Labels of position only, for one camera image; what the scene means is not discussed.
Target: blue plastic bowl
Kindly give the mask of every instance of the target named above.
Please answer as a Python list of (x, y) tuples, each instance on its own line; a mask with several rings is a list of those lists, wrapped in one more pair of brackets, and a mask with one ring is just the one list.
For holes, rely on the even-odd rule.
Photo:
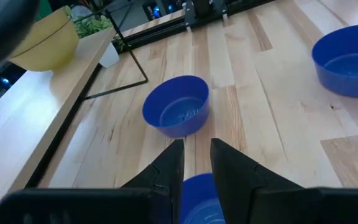
[(314, 45), (312, 57), (323, 86), (358, 97), (358, 26), (325, 35)]
[(208, 85), (193, 75), (172, 78), (155, 88), (143, 105), (147, 123), (171, 138), (197, 132), (209, 114)]
[(180, 223), (225, 223), (212, 174), (196, 175), (183, 183)]

